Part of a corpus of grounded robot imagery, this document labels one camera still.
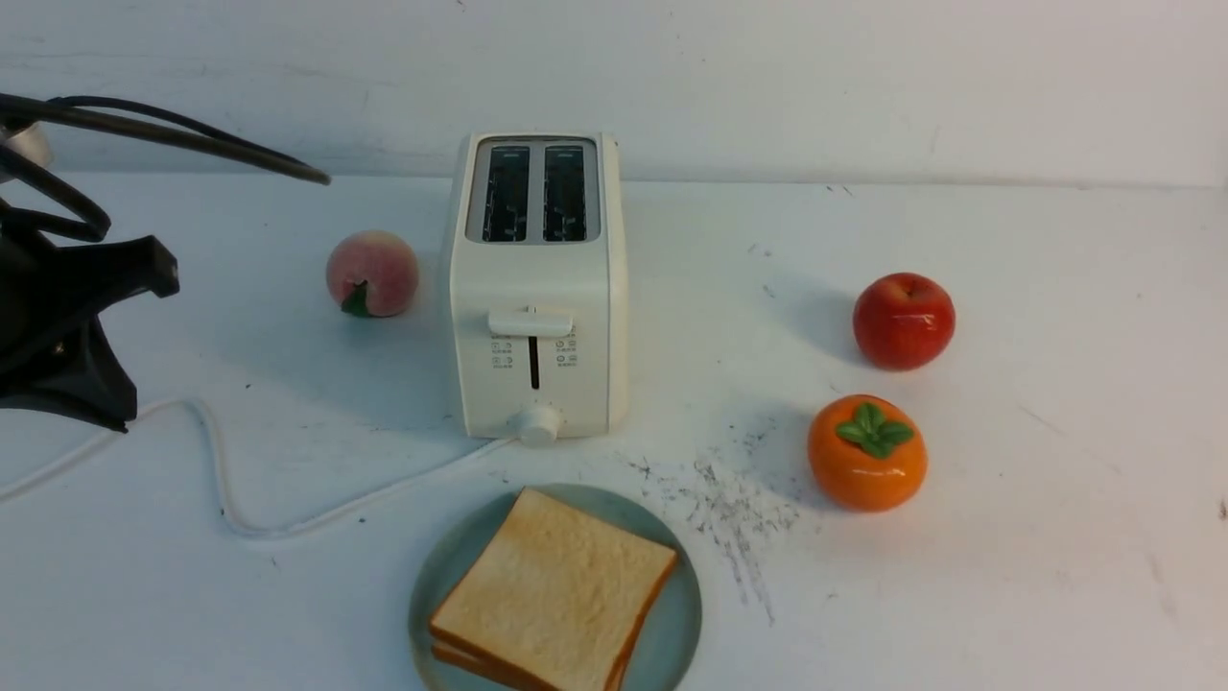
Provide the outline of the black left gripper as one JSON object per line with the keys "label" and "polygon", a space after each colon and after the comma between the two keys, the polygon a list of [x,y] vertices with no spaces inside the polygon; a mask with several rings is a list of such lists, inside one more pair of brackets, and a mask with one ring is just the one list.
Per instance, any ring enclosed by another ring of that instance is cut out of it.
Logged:
{"label": "black left gripper", "polygon": [[136,295],[179,292],[178,261],[154,236],[58,248],[2,230],[1,407],[49,412],[126,433],[138,389],[99,315]]}

